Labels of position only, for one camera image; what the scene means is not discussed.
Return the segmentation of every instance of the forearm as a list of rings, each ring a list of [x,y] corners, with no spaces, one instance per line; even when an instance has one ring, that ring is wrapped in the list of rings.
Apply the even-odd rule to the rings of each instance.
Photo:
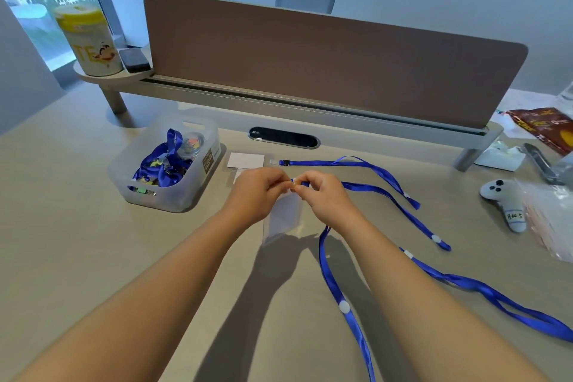
[[[216,214],[80,320],[17,381],[159,379],[217,269],[246,225]]]
[[[547,380],[359,213],[338,230],[423,381]]]

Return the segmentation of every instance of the cartoon character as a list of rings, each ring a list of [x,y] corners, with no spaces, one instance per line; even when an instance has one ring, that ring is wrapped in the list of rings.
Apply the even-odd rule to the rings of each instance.
[[[110,60],[115,58],[115,49],[107,44],[104,44],[100,47],[99,54],[95,55],[94,58],[105,62],[109,62]]]

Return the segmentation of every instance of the brown partition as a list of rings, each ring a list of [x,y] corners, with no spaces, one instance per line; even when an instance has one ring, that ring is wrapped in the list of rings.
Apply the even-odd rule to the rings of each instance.
[[[220,0],[144,0],[158,75],[483,128],[523,44]]]

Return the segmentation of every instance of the hand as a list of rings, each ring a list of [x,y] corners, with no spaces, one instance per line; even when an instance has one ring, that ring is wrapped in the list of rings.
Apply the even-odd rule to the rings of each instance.
[[[292,187],[279,168],[247,169],[239,176],[221,209],[245,228],[266,218],[277,198]]]
[[[302,181],[309,182],[312,188],[302,186]],[[343,234],[342,227],[348,224],[349,219],[362,217],[340,180],[332,174],[306,171],[295,178],[291,190],[311,206],[321,222],[333,227],[340,234]]]

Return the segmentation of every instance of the game controller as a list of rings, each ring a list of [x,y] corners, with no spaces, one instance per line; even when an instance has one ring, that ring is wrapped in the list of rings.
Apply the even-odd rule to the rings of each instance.
[[[515,181],[490,181],[481,187],[480,195],[487,200],[497,201],[511,231],[524,232],[527,229],[526,214]]]

